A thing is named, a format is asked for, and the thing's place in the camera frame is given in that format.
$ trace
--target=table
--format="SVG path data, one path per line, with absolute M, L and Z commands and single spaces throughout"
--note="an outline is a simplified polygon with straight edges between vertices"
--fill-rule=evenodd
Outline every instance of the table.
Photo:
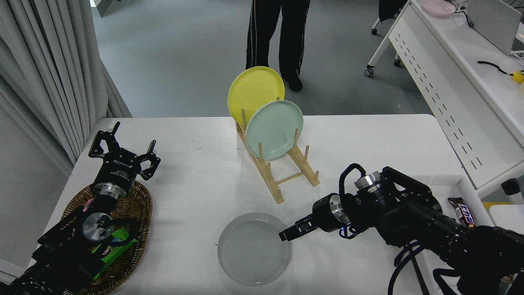
M 489 208 L 489 215 L 496 226 L 524 235 L 524 204 L 493 205 Z
M 516 82 L 477 61 L 508 71 L 524 64 L 470 29 L 464 14 L 434 17 L 420 3 L 408 1 L 368 67 L 391 42 L 484 197 L 524 174 L 524 96 Z
M 144 257 L 115 294 L 344 294 L 386 293 L 399 249 L 387 246 L 374 229 L 347 241 L 317 230 L 292 242 L 288 268 L 276 281 L 244 287 L 222 271 L 217 243 L 235 217 L 265 212 L 286 225 L 311 213 L 317 199 L 338 191 L 340 173 L 351 163 L 368 173 L 391 166 L 425 182 L 432 177 L 462 177 L 460 163 L 436 119 L 427 114 L 305 116 L 299 147 L 311 145 L 308 161 L 320 171 L 320 185 L 305 177 L 280 185 L 284 202 L 276 205 L 237 138 L 232 118 L 103 119 L 93 129 L 116 121 L 121 147 L 141 154 L 156 139 L 162 159 L 153 178 L 141 181 L 151 192 L 154 211 Z M 67 203 L 95 178 L 100 159 L 84 148 L 47 225 L 60 218 Z M 296 172 L 289 157 L 272 161 L 275 178 Z M 346 191 L 356 193 L 348 176 Z M 474 194 L 473 187 L 466 183 Z M 477 219 L 489 220 L 474 197 Z M 396 294 L 420 294 L 411 265 L 401 273 Z

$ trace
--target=office chair wheel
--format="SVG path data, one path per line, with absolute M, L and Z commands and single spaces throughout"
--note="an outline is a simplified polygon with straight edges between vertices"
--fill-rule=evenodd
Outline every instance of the office chair wheel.
M 371 78 L 371 76 L 373 76 L 374 72 L 373 72 L 373 69 L 366 69 L 364 71 L 364 75 L 368 78 Z

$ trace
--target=pink plate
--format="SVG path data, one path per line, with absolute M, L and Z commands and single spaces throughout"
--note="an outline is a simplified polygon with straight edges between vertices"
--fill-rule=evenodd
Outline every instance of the pink plate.
M 434 16 L 447 17 L 455 12 L 455 6 L 444 0 L 424 0 L 422 10 Z

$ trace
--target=wicker tray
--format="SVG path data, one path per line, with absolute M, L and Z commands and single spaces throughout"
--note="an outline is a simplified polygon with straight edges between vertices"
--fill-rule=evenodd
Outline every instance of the wicker tray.
M 92 198 L 93 195 L 91 194 L 90 187 L 87 186 L 69 202 L 62 218 L 79 206 L 85 206 L 86 202 Z M 118 288 L 129 278 L 144 254 L 152 212 L 153 202 L 151 194 L 143 184 L 135 181 L 131 196 L 118 199 L 118 207 L 113 211 L 111 217 L 113 219 L 124 217 L 135 218 L 137 221 L 135 239 L 137 239 L 138 242 L 130 246 L 98 279 L 92 281 L 91 284 L 84 288 L 79 294 L 107 294 Z M 64 294 L 70 295 L 73 293 L 66 291 Z

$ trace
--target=perforated panel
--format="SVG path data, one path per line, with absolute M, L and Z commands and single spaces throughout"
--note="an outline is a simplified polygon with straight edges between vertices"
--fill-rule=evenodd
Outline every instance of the perforated panel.
M 411 7 L 389 39 L 477 188 L 524 160 L 522 146 Z

